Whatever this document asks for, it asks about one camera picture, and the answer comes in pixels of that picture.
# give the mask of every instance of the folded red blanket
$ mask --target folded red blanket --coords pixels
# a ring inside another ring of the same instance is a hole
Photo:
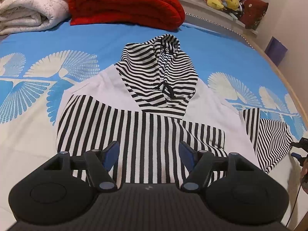
[[[71,25],[130,22],[173,30],[185,19],[178,0],[69,0]]]

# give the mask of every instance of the brown pillow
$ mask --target brown pillow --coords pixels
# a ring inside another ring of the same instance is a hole
[[[261,0],[245,0],[243,5],[244,14],[240,21],[245,24],[245,28],[256,30],[269,4]]]

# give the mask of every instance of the purple box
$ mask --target purple box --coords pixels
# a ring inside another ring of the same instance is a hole
[[[278,66],[287,51],[288,49],[280,41],[278,41],[275,37],[272,37],[264,52],[272,60],[272,62]]]

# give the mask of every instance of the cable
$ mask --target cable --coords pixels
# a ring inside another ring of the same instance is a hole
[[[289,224],[290,219],[291,219],[291,217],[292,217],[292,214],[293,214],[293,211],[294,211],[294,208],[295,208],[295,205],[296,205],[297,197],[298,197],[299,191],[301,190],[301,185],[302,185],[302,183],[303,183],[303,182],[301,182],[301,184],[299,185],[299,189],[298,189],[298,192],[297,192],[297,195],[296,195],[296,198],[295,198],[294,206],[293,206],[293,209],[292,209],[292,211],[291,211],[289,220],[288,220],[288,222],[287,222],[287,224],[286,224],[285,227],[287,227],[287,225]]]

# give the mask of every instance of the stuffed toy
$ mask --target stuffed toy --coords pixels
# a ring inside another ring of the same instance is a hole
[[[219,0],[207,0],[207,4],[208,6],[218,10],[224,8],[224,5],[222,5]]]
[[[224,0],[222,1],[223,5],[226,6],[227,8],[230,8],[234,11],[238,10],[238,7],[240,6],[240,1],[239,0]]]

